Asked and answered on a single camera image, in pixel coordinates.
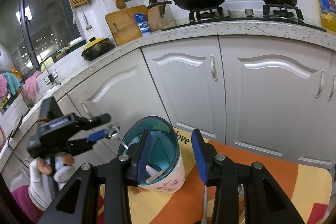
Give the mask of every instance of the blue gripper pad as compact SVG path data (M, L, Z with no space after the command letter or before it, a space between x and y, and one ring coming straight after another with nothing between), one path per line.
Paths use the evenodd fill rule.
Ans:
M203 181L204 185L207 185L209 177L207 172L207 163L204 155L204 145L205 142L200 131L198 129L194 129L191 133L191 146L193 148L199 177Z
M92 133L90 134L86 140L89 142L94 142L94 141L98 141L102 138L105 138L105 129L99 130L96 133Z
M136 175L136 180L138 182L138 184L140 184L141 180L143 179L143 177L145 176L146 173L146 165L148 163L148 158L149 158L149 154L151 151L151 144L152 144L152 134L151 131L148 131L145 143L143 145L143 149L138 161L138 166L137 166L137 175Z

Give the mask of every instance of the teal cloth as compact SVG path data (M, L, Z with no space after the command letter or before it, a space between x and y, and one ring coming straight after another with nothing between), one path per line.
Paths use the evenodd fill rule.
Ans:
M23 86L21 85L19 79L14 74L12 74L11 72L5 72L3 74L3 76L7 80L7 87L9 88L10 93L12 95L15 95L16 91L19 88L23 89Z

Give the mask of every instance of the white glove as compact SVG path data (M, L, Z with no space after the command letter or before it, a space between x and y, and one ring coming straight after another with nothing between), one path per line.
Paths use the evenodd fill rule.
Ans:
M55 155L55 174L54 180L61 188L66 184L76 169L73 167L74 159L70 154L58 153ZM51 174L51 167L41 158L36 158L30 163L30 185L28 193L34 205L42 211L45 211L51 203L50 193L46 193L42 174Z

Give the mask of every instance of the pot with yellow lid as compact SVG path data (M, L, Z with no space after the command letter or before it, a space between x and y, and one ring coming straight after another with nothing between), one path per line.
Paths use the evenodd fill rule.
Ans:
M98 56L113 49L114 45L109 38L91 38L90 43L87 44L82 52L82 57L86 61L92 61Z

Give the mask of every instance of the gas stove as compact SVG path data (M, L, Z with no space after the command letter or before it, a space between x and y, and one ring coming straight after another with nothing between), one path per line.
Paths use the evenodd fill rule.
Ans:
M207 9L192 10L189 13L189 23L166 28L163 29L162 31L202 23L238 21L238 20L255 20L255 21L262 20L262 21L291 23L326 32L324 28L305 23L302 12L298 7L292 7L289 5L273 5L273 4L264 5L262 15L261 14L254 15L252 9L245 9L245 16L239 16L239 17L232 16L229 10L223 10L223 8L219 6Z

